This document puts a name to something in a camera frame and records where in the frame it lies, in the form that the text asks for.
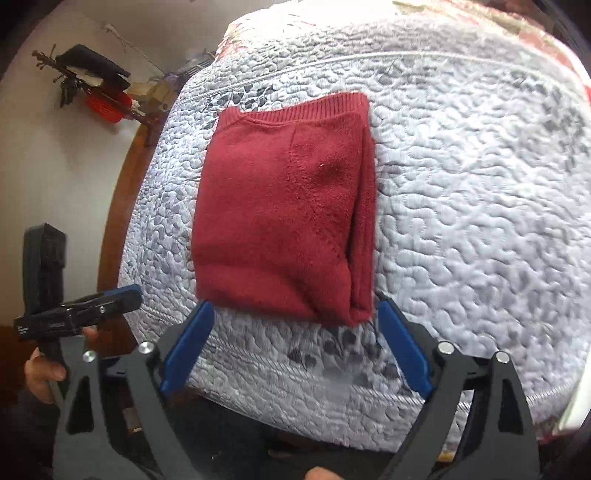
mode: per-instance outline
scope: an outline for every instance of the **white quilted blanket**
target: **white quilted blanket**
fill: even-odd
[[[371,104],[375,287],[463,353],[510,352],[534,422],[559,414],[591,339],[589,105],[553,59],[451,19],[309,27],[223,57],[188,82],[127,233],[119,283],[144,291],[127,315],[136,337],[155,340],[196,304],[189,240],[217,113],[343,90]],[[192,386],[315,439],[399,447],[421,401],[376,322],[325,329],[216,314]],[[468,407],[465,397],[449,449]]]

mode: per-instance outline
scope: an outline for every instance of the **red object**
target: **red object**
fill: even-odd
[[[325,325],[371,317],[368,108],[365,95],[340,93],[219,115],[191,239],[198,298]]]
[[[131,97],[125,92],[115,92],[115,94],[113,94],[113,100],[116,100],[127,108],[131,107]],[[96,92],[91,92],[88,95],[86,98],[86,106],[112,124],[117,123],[125,116],[125,114],[115,107],[115,105]]]

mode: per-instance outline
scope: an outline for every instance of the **bed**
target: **bed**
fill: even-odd
[[[134,335],[156,340],[197,303],[192,217],[217,114],[361,91],[376,144],[374,288],[463,353],[509,352],[544,434],[591,340],[590,84],[560,42],[470,2],[304,0],[238,19],[178,97],[134,206],[119,272],[144,292],[126,314]],[[396,451],[422,405],[376,319],[326,328],[216,309],[189,385],[371,450]]]

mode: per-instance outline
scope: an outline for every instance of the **white wall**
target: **white wall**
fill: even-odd
[[[277,0],[76,0],[86,15],[111,23],[165,72],[204,48],[215,52],[228,24]]]
[[[65,297],[96,291],[100,246],[113,188],[138,128],[107,124],[81,102],[59,109],[57,76],[35,68],[33,50],[82,43],[145,81],[157,73],[136,52],[63,2],[29,36],[0,82],[0,323],[23,312],[22,235],[48,222],[68,236]]]

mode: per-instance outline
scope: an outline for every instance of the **blue gripper pad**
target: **blue gripper pad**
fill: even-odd
[[[397,312],[390,302],[379,303],[379,329],[396,357],[408,386],[426,400],[433,391],[430,380],[431,369],[427,358],[415,343],[401,316],[402,313]]]
[[[183,333],[163,362],[160,391],[170,395],[184,385],[213,328],[215,312],[208,301],[197,305],[185,320]]]

